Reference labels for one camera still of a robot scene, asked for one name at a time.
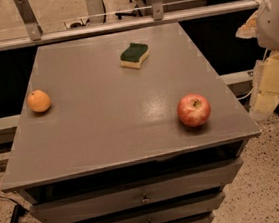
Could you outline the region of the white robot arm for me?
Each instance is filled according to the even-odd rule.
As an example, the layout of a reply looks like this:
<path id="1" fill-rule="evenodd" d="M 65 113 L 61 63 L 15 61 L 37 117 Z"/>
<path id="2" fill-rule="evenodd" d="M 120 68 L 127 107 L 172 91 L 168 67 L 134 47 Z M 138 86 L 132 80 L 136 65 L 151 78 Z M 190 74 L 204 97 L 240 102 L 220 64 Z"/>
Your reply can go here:
<path id="1" fill-rule="evenodd" d="M 264 120 L 279 104 L 279 0 L 257 0 L 259 7 L 237 30 L 237 38 L 256 38 L 259 46 L 270 51 L 254 66 L 249 114 Z"/>

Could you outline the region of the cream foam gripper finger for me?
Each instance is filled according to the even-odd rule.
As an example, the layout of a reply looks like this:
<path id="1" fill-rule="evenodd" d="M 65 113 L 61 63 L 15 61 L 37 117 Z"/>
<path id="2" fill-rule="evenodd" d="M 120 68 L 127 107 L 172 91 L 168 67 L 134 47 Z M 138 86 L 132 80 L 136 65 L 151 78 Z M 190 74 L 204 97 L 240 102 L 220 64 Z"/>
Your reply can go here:
<path id="1" fill-rule="evenodd" d="M 256 38 L 257 18 L 257 13 L 252 13 L 248 20 L 236 31 L 235 36 L 239 39 Z"/>
<path id="2" fill-rule="evenodd" d="M 253 118 L 270 116 L 279 104 L 279 51 L 272 51 L 254 66 L 249 114 Z"/>

